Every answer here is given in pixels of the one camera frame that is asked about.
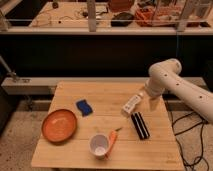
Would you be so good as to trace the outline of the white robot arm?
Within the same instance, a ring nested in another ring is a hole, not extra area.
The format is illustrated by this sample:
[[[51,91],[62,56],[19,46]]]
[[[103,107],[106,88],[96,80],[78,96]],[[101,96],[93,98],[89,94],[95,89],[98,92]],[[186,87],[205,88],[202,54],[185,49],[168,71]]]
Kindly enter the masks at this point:
[[[213,124],[213,93],[194,85],[179,76],[182,65],[177,59],[157,62],[149,67],[145,90],[150,97],[171,91],[186,105]]]

